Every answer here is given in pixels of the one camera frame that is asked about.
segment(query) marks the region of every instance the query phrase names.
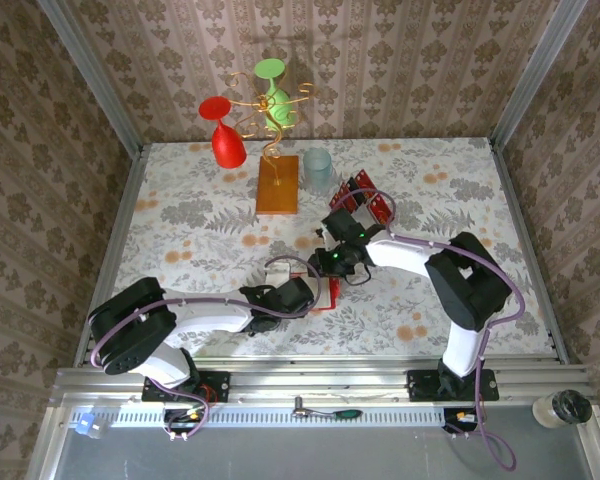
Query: orange wooden base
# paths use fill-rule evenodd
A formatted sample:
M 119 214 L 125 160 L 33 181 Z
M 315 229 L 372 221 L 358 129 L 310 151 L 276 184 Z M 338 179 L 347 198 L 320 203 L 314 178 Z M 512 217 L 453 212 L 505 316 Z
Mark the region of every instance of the orange wooden base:
M 260 157 L 256 213 L 282 215 L 298 213 L 298 156 L 272 159 L 278 167 L 280 184 L 276 185 L 273 167 Z

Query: wall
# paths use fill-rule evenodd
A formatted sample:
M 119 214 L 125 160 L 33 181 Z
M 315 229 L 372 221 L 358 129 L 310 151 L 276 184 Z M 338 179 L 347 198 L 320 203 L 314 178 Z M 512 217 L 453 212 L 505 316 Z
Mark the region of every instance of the wall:
M 590 0 L 506 146 L 565 341 L 600 399 L 600 0 Z
M 0 1 L 0 479 L 70 366 L 129 159 L 35 2 Z
M 313 81 L 296 137 L 487 136 L 557 0 L 71 0 L 144 142 L 209 138 L 205 98 L 248 99 L 263 58 Z M 238 119 L 244 107 L 232 112 Z

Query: floral tablecloth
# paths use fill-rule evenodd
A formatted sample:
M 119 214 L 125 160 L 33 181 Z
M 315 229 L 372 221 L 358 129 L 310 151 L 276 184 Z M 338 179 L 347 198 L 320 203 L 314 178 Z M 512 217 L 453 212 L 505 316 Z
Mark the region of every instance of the floral tablecloth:
M 263 142 L 223 170 L 205 143 L 154 144 L 117 274 L 116 291 L 142 276 L 189 292 L 221 292 L 262 283 L 264 262 L 290 253 L 308 258 L 314 231 L 328 213 L 327 196 L 304 188 L 297 215 L 255 215 Z M 486 139 L 300 140 L 285 155 L 326 148 L 336 175 L 364 168 L 394 195 L 394 231 L 447 241 L 473 232 L 523 290 L 525 316 L 495 329 L 487 353 L 553 355 L 518 237 Z M 515 310 L 510 300 L 505 312 Z M 274 332 L 248 337 L 225 332 L 181 334 L 169 342 L 198 356 L 440 355 L 449 319 L 425 278 L 374 269 L 361 287 L 343 284 L 338 307 L 285 320 Z

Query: clear cup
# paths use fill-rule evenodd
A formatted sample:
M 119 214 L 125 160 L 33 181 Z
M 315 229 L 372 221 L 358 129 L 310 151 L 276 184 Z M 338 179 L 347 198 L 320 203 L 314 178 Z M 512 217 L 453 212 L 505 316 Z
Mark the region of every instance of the clear cup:
M 302 163 L 305 186 L 318 192 L 328 190 L 333 172 L 331 154 L 324 148 L 310 148 L 304 153 Z

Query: green screwdriver handle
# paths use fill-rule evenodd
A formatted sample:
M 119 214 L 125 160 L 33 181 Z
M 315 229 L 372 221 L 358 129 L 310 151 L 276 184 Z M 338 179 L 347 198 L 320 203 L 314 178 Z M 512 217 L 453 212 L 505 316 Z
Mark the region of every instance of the green screwdriver handle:
M 362 410 L 340 410 L 339 412 L 333 412 L 338 420 L 353 420 L 362 415 Z

